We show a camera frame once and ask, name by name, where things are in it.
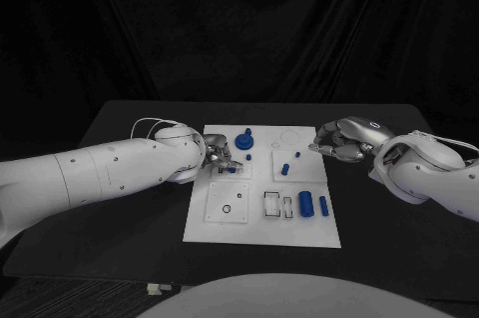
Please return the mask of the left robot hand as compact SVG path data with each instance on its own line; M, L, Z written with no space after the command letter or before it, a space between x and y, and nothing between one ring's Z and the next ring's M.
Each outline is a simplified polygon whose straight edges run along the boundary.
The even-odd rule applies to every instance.
M209 164L219 169L242 169L243 164L232 159L228 139L223 134L205 134L206 156L202 167Z

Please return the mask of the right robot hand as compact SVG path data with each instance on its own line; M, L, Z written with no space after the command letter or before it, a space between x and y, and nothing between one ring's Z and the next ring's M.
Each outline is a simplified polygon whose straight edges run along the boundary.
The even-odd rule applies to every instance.
M377 156L396 137L387 127L364 117L348 116L324 124L308 149L346 163Z

